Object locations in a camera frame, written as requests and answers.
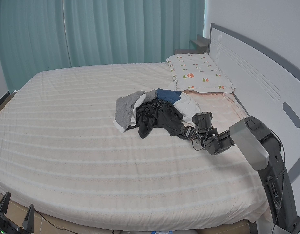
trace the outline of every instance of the teal curtain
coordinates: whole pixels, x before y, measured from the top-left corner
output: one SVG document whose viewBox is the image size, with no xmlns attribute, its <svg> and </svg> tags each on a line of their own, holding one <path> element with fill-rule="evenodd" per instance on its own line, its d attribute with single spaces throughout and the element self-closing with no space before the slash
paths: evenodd
<svg viewBox="0 0 300 234">
<path fill-rule="evenodd" d="M 0 0 L 0 61 L 9 91 L 41 71 L 71 67 L 63 0 Z"/>
<path fill-rule="evenodd" d="M 72 66 L 161 62 L 202 34 L 204 0 L 63 0 Z"/>
<path fill-rule="evenodd" d="M 0 0 L 0 59 L 14 91 L 44 70 L 165 61 L 203 23 L 204 0 Z"/>
</svg>

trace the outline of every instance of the floral pillowcase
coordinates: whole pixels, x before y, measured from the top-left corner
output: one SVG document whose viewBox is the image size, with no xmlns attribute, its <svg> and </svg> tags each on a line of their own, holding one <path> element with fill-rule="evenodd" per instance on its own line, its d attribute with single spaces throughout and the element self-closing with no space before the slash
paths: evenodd
<svg viewBox="0 0 300 234">
<path fill-rule="evenodd" d="M 208 54 L 173 55 L 166 61 L 171 68 L 177 91 L 232 93 L 235 88 Z"/>
</svg>

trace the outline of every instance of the black garment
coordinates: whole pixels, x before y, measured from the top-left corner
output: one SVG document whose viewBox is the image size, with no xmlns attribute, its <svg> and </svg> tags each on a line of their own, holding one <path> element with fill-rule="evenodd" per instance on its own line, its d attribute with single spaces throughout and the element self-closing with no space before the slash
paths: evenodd
<svg viewBox="0 0 300 234">
<path fill-rule="evenodd" d="M 153 128 L 164 128 L 171 136 L 178 136 L 183 139 L 180 128 L 183 123 L 182 114 L 171 102 L 153 99 L 144 102 L 136 108 L 136 125 L 129 128 L 139 127 L 138 133 L 141 138 L 146 138 Z"/>
</svg>

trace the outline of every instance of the bed sheet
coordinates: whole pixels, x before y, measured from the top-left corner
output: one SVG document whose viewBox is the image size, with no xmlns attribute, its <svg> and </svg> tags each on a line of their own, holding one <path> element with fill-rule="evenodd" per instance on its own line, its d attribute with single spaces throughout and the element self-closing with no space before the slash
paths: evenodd
<svg viewBox="0 0 300 234">
<path fill-rule="evenodd" d="M 201 229 L 257 220 L 260 178 L 234 146 L 211 156 L 153 129 L 121 134 L 115 101 L 166 88 L 166 63 L 101 65 L 35 75 L 0 112 L 0 192 L 77 224 L 128 231 Z M 232 94 L 188 92 L 224 131 L 246 117 Z"/>
</svg>

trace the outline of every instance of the headboard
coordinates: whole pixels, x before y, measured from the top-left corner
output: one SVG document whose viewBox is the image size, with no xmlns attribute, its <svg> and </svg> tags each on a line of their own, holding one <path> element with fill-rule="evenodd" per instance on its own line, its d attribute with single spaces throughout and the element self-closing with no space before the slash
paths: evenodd
<svg viewBox="0 0 300 234">
<path fill-rule="evenodd" d="M 211 24 L 208 54 L 249 115 L 281 139 L 291 182 L 300 174 L 300 70 L 272 50 Z"/>
</svg>

